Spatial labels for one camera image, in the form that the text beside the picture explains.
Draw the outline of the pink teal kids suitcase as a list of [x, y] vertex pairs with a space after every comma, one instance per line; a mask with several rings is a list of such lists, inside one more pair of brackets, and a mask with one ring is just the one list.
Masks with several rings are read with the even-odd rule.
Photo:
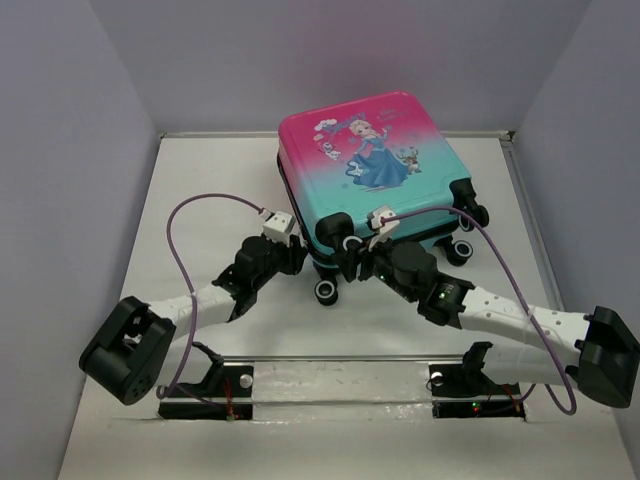
[[373, 236], [370, 214], [386, 206], [403, 215], [396, 240], [439, 247], [464, 265], [471, 244], [456, 230], [487, 226], [471, 174], [419, 100], [393, 91], [290, 115], [278, 127], [277, 166], [319, 274], [317, 301], [338, 299], [346, 258], [327, 238], [327, 219], [350, 217], [353, 235]]

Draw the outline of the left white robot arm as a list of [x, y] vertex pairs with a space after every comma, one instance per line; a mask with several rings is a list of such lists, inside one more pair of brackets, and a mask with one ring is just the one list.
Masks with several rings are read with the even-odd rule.
[[206, 287], [160, 301], [120, 300], [79, 358], [79, 368], [124, 405], [155, 389], [168, 394], [181, 376], [199, 328], [232, 322], [251, 309], [278, 274], [296, 275], [307, 255], [300, 237], [246, 238], [234, 261]]

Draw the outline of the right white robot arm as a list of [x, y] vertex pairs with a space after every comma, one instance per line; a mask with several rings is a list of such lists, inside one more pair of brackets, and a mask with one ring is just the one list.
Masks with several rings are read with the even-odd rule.
[[631, 404], [639, 342], [611, 308], [580, 313], [520, 304], [441, 272], [417, 242], [369, 248], [350, 240], [332, 258], [346, 280], [377, 278], [435, 325], [514, 341], [512, 347], [472, 344], [456, 373], [470, 391], [514, 383], [561, 385], [608, 407]]

